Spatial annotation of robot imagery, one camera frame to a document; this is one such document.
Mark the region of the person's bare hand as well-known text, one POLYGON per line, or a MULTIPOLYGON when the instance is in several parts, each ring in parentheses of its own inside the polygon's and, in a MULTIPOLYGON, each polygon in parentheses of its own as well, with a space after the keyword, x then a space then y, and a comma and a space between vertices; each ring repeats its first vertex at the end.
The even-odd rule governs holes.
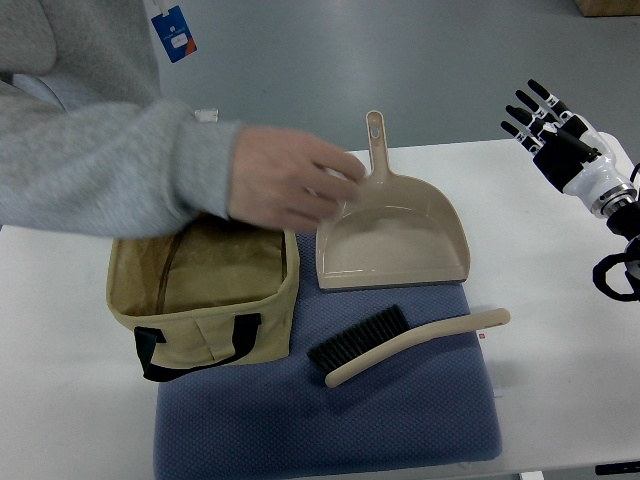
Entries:
POLYGON ((355 199, 363 164, 306 132, 249 126, 233 150, 227 214, 270 230, 314 232, 355 199))

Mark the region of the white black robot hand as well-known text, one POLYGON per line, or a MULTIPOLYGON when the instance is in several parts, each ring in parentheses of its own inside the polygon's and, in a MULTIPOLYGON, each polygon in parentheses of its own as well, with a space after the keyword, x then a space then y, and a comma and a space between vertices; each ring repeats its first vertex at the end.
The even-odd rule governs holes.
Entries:
POLYGON ((576 197, 598 218, 608 218, 639 200, 633 181, 620 173, 612 147, 583 116, 534 79, 517 90, 519 106, 508 105, 511 121, 501 128, 533 157, 560 193, 576 197))

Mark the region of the grey sweater forearm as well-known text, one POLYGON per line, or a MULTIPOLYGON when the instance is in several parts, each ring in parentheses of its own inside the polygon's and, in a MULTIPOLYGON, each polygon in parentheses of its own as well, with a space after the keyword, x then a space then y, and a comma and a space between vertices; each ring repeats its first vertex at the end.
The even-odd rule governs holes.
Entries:
POLYGON ((66 112, 1 88, 1 222, 139 238, 227 214, 238 123, 184 103, 97 103, 66 112))

